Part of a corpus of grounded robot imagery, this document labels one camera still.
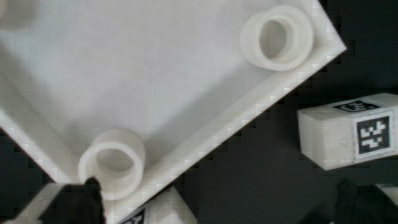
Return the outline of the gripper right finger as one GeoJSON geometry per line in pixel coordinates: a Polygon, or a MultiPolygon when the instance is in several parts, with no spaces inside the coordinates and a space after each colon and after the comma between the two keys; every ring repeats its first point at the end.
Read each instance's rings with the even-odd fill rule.
{"type": "Polygon", "coordinates": [[[398,224],[398,204],[377,185],[343,179],[329,224],[398,224]]]}

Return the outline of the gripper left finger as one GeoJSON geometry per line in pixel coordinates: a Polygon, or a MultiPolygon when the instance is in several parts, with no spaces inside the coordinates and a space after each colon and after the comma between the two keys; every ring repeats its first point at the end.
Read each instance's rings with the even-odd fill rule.
{"type": "Polygon", "coordinates": [[[107,224],[102,185],[48,183],[9,224],[107,224]]]}

